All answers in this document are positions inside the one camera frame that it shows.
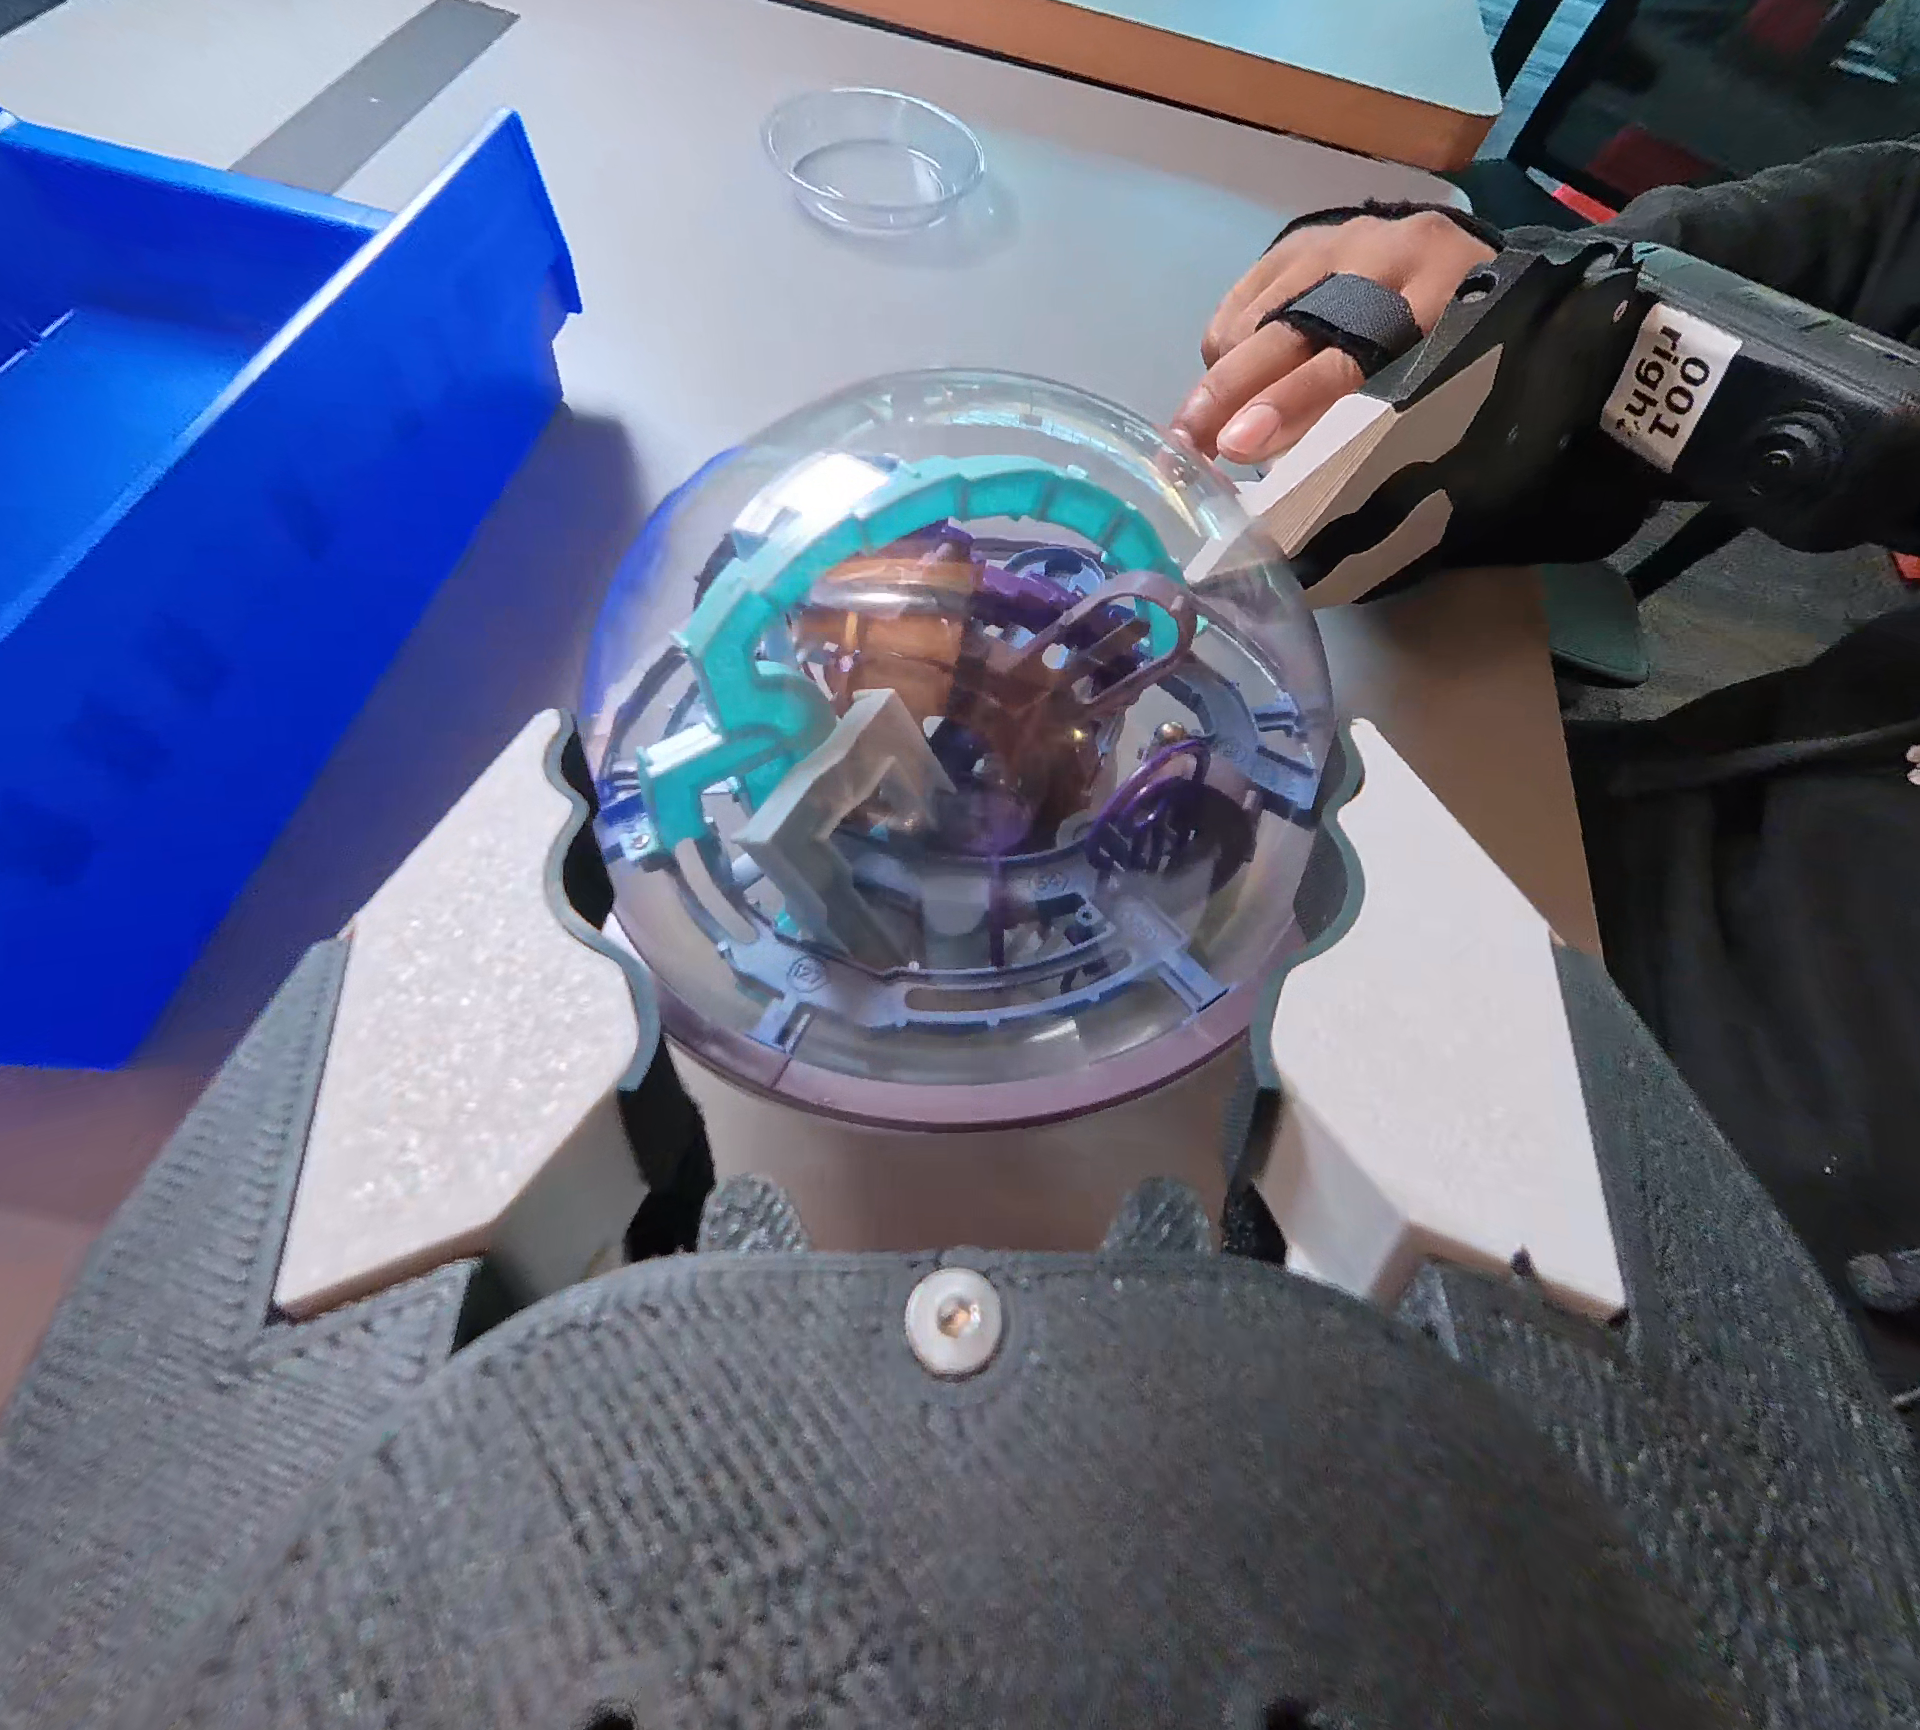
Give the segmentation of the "clear plastic dish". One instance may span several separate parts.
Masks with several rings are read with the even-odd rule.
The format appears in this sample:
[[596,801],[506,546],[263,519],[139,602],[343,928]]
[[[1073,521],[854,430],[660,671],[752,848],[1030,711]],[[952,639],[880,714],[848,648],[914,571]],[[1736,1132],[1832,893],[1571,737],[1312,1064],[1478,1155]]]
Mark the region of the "clear plastic dish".
[[758,129],[769,165],[808,219],[854,235],[914,235],[946,221],[986,183],[975,129],[880,85],[804,92]]

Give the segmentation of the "blue plastic bin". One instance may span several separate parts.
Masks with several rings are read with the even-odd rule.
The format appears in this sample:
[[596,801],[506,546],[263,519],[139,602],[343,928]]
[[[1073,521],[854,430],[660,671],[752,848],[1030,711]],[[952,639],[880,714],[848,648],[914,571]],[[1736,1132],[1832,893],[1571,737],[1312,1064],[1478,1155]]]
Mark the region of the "blue plastic bin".
[[404,210],[3,115],[3,1062],[118,1067],[560,406],[499,110]]

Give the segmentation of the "black printed hoodie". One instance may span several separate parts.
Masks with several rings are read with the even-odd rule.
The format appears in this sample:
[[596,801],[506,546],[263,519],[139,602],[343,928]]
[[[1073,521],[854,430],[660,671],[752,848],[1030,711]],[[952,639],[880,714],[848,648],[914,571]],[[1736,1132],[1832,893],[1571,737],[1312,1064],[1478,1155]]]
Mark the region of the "black printed hoodie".
[[1568,742],[1620,994],[1916,1390],[1854,1263],[1917,1249],[1917,685],[1832,655]]

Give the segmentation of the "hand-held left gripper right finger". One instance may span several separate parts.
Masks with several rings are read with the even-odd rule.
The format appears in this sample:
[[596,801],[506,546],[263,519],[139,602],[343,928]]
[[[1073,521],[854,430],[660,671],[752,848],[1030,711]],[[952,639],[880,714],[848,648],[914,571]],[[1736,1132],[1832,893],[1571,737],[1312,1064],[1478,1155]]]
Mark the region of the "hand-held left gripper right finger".
[[1557,935],[1404,757],[1343,725],[1335,913],[1283,975],[1258,1179],[1285,1266],[1393,1309],[1425,1263],[1532,1270],[1578,1317],[1625,1285]]

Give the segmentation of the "dark tape strip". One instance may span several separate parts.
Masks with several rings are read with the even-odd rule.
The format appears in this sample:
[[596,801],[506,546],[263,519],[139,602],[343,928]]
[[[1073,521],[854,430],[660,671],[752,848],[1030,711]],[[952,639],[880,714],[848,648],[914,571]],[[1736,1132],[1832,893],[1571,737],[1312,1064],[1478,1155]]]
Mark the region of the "dark tape strip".
[[339,193],[516,21],[516,12],[491,4],[432,0],[232,159],[229,173]]

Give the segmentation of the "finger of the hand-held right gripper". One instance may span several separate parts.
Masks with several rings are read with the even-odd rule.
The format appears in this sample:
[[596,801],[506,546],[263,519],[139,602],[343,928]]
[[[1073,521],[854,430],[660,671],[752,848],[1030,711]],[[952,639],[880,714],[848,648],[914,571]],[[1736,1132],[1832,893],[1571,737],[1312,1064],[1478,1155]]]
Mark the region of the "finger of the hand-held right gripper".
[[1306,481],[1306,606],[1342,609],[1393,586],[1443,543],[1474,449],[1343,456]]
[[1356,513],[1389,477],[1445,452],[1445,391],[1408,408],[1369,395],[1342,398],[1298,446],[1240,488],[1240,506],[1277,553],[1303,553],[1321,526]]

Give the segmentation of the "person's right forearm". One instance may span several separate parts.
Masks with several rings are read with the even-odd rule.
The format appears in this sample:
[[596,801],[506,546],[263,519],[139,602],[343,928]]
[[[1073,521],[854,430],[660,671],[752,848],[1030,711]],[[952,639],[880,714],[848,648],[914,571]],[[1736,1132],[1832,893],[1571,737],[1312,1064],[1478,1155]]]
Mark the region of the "person's right forearm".
[[1917,140],[1870,140],[1745,183],[1663,184],[1607,224],[1917,348]]

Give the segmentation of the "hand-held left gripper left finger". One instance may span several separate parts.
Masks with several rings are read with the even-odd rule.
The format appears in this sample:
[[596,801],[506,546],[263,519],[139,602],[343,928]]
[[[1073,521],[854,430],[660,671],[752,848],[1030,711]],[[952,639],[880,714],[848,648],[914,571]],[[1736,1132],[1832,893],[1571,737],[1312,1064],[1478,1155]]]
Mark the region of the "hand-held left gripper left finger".
[[586,1280],[651,1180],[622,1118],[660,1045],[545,710],[358,904],[280,1252],[288,1317],[487,1258],[513,1299]]

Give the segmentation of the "clear plastic maze ball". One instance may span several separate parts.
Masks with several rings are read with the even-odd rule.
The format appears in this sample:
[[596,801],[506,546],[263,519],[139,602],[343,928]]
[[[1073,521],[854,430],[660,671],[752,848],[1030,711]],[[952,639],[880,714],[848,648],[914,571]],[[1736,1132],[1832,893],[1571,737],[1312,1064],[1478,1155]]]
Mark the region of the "clear plastic maze ball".
[[1060,382],[884,376],[720,449],[583,699],[612,920],[746,1093],[1077,1118],[1234,1052],[1306,943],[1314,615],[1225,474]]

